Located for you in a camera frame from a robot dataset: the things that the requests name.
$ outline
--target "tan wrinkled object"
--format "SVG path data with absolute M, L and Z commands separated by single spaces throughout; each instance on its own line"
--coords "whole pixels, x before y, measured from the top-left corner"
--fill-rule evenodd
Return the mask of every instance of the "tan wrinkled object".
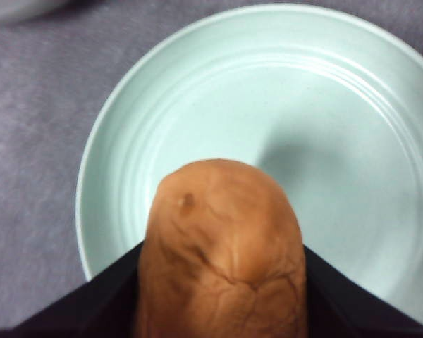
M 199 161 L 164 178 L 138 272 L 136 337 L 307 336 L 297 220 L 250 165 Z

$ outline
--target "plate rim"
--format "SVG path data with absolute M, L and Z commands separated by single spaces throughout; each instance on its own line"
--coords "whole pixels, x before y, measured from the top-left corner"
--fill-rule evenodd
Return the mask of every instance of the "plate rim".
M 161 42 L 152 47 L 142 58 L 140 58 L 128 71 L 127 73 L 118 81 L 117 85 L 113 88 L 110 95 L 107 97 L 104 105 L 99 111 L 99 114 L 96 117 L 96 120 L 92 126 L 92 129 L 88 135 L 85 148 L 83 149 L 82 158 L 80 160 L 80 168 L 78 171 L 77 185 L 75 191 L 75 232 L 77 237 L 77 246 L 80 254 L 80 261 L 82 265 L 83 272 L 85 274 L 86 280 L 91 280 L 94 275 L 90 270 L 90 262 L 87 257 L 87 253 L 84 246 L 83 238 L 83 224 L 82 224 L 82 212 L 81 212 L 81 201 L 83 194 L 83 181 L 85 177 L 85 169 L 90 157 L 90 152 L 92 145 L 97 137 L 97 131 L 102 125 L 102 121 L 109 111 L 109 108 L 117 100 L 118 95 L 129 83 L 130 79 L 135 75 L 135 73 L 147 63 L 153 56 L 162 51 L 169 44 L 174 43 L 176 40 L 180 39 L 182 36 L 189 34 L 190 32 L 200 29 L 203 26 L 210 25 L 212 23 L 218 22 L 220 20 L 225 20 L 227 18 L 237 16 L 237 15 L 246 15 L 248 13 L 256 12 L 268 12 L 268 11 L 286 11 L 286 12 L 300 12 L 300 13 L 312 13 L 316 15 L 322 15 L 324 17 L 333 18 L 334 20 L 343 21 L 345 23 L 350 23 L 355 25 L 363 30 L 371 32 L 374 35 L 382 38 L 384 41 L 387 41 L 392 46 L 397 48 L 399 51 L 403 52 L 408 56 L 413 62 L 420 66 L 423 70 L 423 55 L 421 55 L 417 50 L 411 47 L 409 44 L 404 42 L 399 37 L 390 33 L 389 31 L 371 23 L 365 19 L 359 18 L 355 15 L 348 14 L 342 11 L 337 11 L 335 9 L 307 5 L 307 4 L 259 4 L 259 5 L 250 5 L 242 6 L 238 8 L 228 9 L 226 11 L 218 12 L 213 15 L 201 18 L 185 27 L 174 32 L 172 35 L 169 35 L 167 38 L 163 39 Z

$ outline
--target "plate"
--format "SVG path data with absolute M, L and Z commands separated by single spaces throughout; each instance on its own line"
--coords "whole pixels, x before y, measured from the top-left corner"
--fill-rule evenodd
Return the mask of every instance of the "plate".
M 232 158 L 282 184 L 304 242 L 423 323 L 423 58 L 359 18 L 250 6 L 175 33 L 106 101 L 78 178 L 88 279 L 145 235 L 166 174 Z

